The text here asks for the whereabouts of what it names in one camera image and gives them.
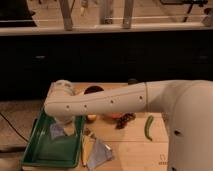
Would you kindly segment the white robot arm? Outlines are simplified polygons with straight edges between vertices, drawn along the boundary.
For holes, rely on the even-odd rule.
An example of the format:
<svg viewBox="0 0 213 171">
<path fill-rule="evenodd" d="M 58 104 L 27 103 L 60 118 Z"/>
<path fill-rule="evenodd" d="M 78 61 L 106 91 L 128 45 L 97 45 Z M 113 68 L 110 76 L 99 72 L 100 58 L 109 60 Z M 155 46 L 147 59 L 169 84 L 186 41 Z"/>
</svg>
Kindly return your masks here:
<svg viewBox="0 0 213 171">
<path fill-rule="evenodd" d="M 213 81 L 142 82 L 91 94 L 51 84 L 45 112 L 64 125 L 76 115 L 153 112 L 169 117 L 167 171 L 213 171 Z"/>
</svg>

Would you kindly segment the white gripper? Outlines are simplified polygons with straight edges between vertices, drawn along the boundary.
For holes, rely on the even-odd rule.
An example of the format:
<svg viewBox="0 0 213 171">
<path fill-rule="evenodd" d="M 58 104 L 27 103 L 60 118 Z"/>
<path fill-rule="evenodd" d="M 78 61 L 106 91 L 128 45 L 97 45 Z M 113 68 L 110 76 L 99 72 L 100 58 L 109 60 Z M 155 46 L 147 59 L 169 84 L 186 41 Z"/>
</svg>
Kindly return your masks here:
<svg viewBox="0 0 213 171">
<path fill-rule="evenodd" d="M 64 131 L 68 136 L 75 134 L 75 125 L 73 124 L 75 121 L 74 116 L 56 116 L 55 121 L 64 126 Z"/>
</svg>

